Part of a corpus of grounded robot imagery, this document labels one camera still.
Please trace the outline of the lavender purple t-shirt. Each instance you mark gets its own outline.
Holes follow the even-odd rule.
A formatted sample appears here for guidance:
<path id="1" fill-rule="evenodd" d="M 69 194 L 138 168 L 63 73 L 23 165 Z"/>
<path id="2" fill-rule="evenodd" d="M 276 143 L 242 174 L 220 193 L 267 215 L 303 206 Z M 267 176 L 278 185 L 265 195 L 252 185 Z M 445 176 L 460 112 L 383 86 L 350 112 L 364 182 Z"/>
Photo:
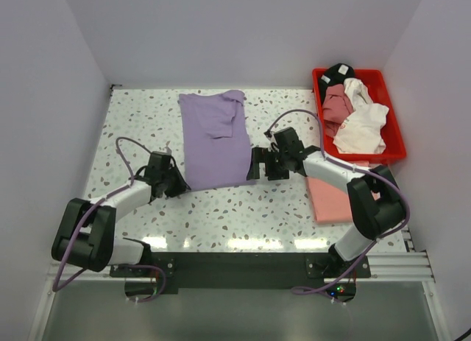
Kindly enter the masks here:
<path id="1" fill-rule="evenodd" d="M 244 93 L 180 94 L 185 179 L 192 190 L 248 184 L 251 143 Z"/>

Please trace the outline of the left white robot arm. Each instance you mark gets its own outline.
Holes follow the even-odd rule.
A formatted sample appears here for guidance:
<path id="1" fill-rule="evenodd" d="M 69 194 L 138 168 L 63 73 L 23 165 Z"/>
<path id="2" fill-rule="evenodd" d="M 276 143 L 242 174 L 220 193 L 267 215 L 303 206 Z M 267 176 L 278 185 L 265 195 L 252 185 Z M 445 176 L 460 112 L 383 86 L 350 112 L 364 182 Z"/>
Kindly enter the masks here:
<path id="1" fill-rule="evenodd" d="M 157 198 L 177 197 L 190 190 L 173 156 L 151 152 L 147 165 L 124 187 L 90 200 L 68 202 L 52 244 L 52 258 L 94 272 L 126 264 L 134 275 L 145 276 L 152 269 L 150 245 L 137 239 L 115 239 L 117 222 Z"/>

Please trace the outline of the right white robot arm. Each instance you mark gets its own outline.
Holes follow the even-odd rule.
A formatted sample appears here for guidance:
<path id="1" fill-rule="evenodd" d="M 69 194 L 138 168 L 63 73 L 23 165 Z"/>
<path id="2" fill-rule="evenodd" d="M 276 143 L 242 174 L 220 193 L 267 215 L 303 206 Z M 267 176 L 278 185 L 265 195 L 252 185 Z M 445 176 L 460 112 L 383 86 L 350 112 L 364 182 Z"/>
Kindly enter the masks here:
<path id="1" fill-rule="evenodd" d="M 260 178 L 264 165 L 268 180 L 287 180 L 291 173 L 320 179 L 348 196 L 353 226 L 329 248 L 328 269 L 343 277 L 377 240 L 402 228 L 410 208 L 389 168 L 356 166 L 325 152 L 324 146 L 305 146 L 294 128 L 266 132 L 269 147 L 253 147 L 249 180 Z"/>

